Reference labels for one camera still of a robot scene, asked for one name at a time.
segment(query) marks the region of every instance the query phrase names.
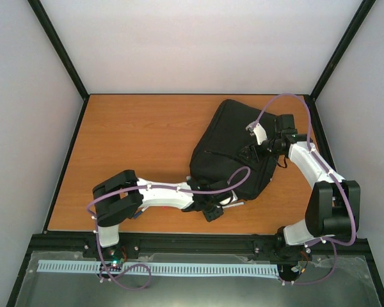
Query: black enclosure edge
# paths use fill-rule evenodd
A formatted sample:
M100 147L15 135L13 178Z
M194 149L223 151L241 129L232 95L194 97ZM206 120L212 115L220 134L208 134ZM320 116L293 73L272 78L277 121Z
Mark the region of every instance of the black enclosure edge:
M83 100L87 100L89 97L88 92L85 89L84 84L81 81L76 68L72 64L71 59L68 56L63 43L58 37L58 34L54 26L52 25L49 16L45 12L44 7L41 4L40 0L28 0L28 3L30 4L30 7L33 9L34 14L36 15L38 21L41 23L41 26L43 27L45 34L47 34L47 37L52 43L54 50L57 52L58 56L60 57L61 62L63 63L65 69L70 75L70 78L74 83L74 85L76 86L77 91L80 94L81 98Z
M337 67L337 64L339 64L341 58L343 57L343 54L347 50L358 29L360 29L360 26L362 25L365 17L368 15L375 2L376 0L363 0L361 2L360 6L357 9L357 12L354 14L353 19L351 19L351 22L349 23L346 32L344 32L339 44L334 50L333 55L328 61L326 67L323 70L323 73L321 74L319 80L317 81L316 85L312 90L312 93L310 94L313 101L317 100L318 96L325 87L330 76L333 74L335 68Z
M48 227L48 225L50 223L51 214L52 214L52 212L54 210L54 206L56 205L58 193L60 192L61 184L63 183L64 175L65 175L65 172L66 172L67 166L68 166L68 162L70 161L70 157L71 157L71 154L72 154L72 149L74 148L74 144L76 143L76 139L77 139L77 136L78 136L79 128L81 126L81 122L83 121L85 110L86 110L87 105L88 105L88 100L89 99L85 99L84 102L83 102L83 105L81 106L81 110L79 112L79 116L78 116L78 119L77 119L77 124L76 124L74 132L72 134L71 142L70 142L70 145L68 146L67 154L66 154L66 157L65 157L65 160L64 160L64 163L63 163L63 167L61 169L60 177L58 177L56 189L54 191L54 194L53 194L53 197L52 197L52 200L51 200L50 208L49 208L49 211L47 213L47 217L45 218L43 232L47 231L47 227Z
M244 255L249 259L267 260L279 264L273 256L267 256L255 247L264 246L274 240L273 235L182 235L121 233L120 242L128 251L129 258L136 258L138 253L200 253ZM17 276L7 307L15 306L22 281L28 267L32 252L35 251L80 251L84 256L96 256L95 235L91 232L47 232L33 235ZM384 288L366 239L357 239L352 246L337 246L338 255L364 256L367 260L372 280L381 305L384 307ZM315 255L332 255L331 244L317 244L313 247Z

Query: wooden tabletop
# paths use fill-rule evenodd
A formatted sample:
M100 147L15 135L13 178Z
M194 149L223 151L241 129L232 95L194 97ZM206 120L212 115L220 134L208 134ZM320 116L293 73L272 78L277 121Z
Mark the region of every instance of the wooden tabletop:
M156 182L182 182L189 174L192 151L216 108L232 98L261 109L269 95L91 95L79 129L49 230L92 231L85 211L92 188L125 169ZM292 113L300 133L307 113L295 98L282 97L268 112ZM246 205L225 209L208 223L201 212L152 207L136 220L125 220L123 232L275 233L304 218L311 189L288 161L272 182Z

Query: black backpack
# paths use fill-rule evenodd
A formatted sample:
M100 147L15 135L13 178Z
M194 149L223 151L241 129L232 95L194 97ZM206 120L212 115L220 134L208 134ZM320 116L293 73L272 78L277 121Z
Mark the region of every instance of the black backpack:
M242 166L251 169L249 178L234 189L239 200L254 200L270 182L275 172L277 157L245 159L242 150L256 143L246 127L255 121L260 110L235 100L223 101L216 110L211 123L195 147L189 164L191 176L197 182L213 184L228 180L235 170ZM266 130L268 139L275 135L275 118L264 113L260 124ZM236 184L246 175L237 174L230 185Z

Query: white wall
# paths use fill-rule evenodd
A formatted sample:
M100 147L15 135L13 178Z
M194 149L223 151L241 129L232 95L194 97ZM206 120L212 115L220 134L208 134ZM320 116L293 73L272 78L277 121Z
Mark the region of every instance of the white wall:
M360 237L384 283L384 0L377 1L317 108L336 167L361 185Z
M90 93L310 93L361 0L43 0Z
M0 306L40 232L82 100L27 1L0 1Z

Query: purple cable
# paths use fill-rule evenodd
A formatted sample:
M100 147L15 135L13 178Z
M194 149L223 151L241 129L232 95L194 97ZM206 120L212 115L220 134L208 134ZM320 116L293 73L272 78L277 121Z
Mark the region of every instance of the purple cable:
M333 242L333 240L331 240L330 238L327 239L328 241L330 241L330 243L332 244L333 246L333 253L334 253L334 263L333 263L333 267L332 269L330 270L330 272L323 278L320 278L318 280L315 280L315 281L308 281L306 283L297 283L297 282L294 282L293 285L298 285L298 286L309 286L309 285L314 285L315 283L321 283L322 281L325 281L327 280L331 275L333 275L334 273L334 270L335 270L335 265L337 263L337 250L335 248L335 244Z

